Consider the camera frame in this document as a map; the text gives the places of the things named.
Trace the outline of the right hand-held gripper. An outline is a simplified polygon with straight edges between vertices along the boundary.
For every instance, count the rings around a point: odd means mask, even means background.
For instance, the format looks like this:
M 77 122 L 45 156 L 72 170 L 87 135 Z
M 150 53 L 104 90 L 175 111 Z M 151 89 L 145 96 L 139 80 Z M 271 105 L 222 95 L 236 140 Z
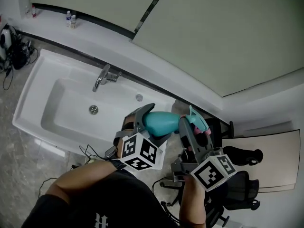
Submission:
M 190 175 L 209 192 L 237 173 L 223 149 L 213 148 L 210 135 L 202 133 L 200 144 L 197 142 L 186 117 L 179 119 L 179 134 L 182 146 L 186 149 L 171 164 L 174 182 L 184 181 L 184 176 Z

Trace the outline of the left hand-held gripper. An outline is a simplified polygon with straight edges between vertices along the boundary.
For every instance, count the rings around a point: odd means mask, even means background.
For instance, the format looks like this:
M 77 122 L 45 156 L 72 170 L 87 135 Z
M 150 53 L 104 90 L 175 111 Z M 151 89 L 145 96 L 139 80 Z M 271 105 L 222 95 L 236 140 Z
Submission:
M 136 171 L 162 169 L 166 141 L 173 132 L 146 130 L 144 119 L 154 107 L 155 103 L 144 105 L 125 117 L 122 130 L 116 133 L 113 147 L 105 152 L 106 160 L 118 160 Z

